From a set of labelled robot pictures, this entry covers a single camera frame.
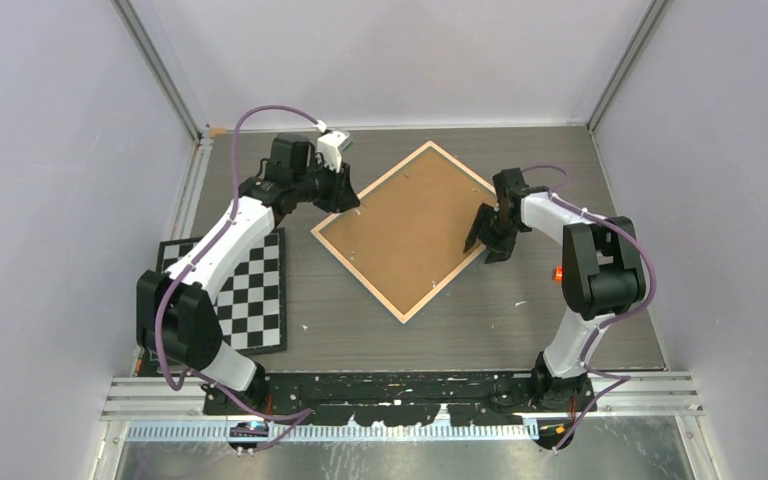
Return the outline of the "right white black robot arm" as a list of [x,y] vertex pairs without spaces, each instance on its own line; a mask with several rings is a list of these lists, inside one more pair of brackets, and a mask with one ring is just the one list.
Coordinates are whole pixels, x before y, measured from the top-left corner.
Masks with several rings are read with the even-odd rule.
[[594,347],[648,291],[648,266],[633,222],[579,208],[555,188],[530,186],[521,169],[505,169],[492,181],[496,202],[479,206],[464,247],[482,244],[486,263],[493,264],[510,259],[520,233],[537,230],[560,245],[566,310],[555,337],[538,354],[526,395],[537,409],[575,410],[586,391]]

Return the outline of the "blue picture frame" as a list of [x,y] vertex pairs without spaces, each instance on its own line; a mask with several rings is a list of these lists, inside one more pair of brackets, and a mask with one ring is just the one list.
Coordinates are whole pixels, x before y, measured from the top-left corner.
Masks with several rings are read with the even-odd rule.
[[464,246],[493,186],[432,141],[425,142],[332,214],[312,235],[399,322],[407,323],[484,246]]

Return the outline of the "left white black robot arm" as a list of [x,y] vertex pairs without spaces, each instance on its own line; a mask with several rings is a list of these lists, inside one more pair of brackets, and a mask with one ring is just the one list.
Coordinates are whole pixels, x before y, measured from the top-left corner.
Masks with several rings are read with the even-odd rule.
[[221,392],[244,414],[269,395],[264,367],[223,338],[214,309],[221,288],[244,255],[295,208],[310,202],[327,213],[359,207],[343,159],[348,133],[326,130],[315,140],[281,133],[258,173],[238,185],[229,207],[196,246],[163,272],[136,284],[136,340],[156,355],[163,376],[175,362]]

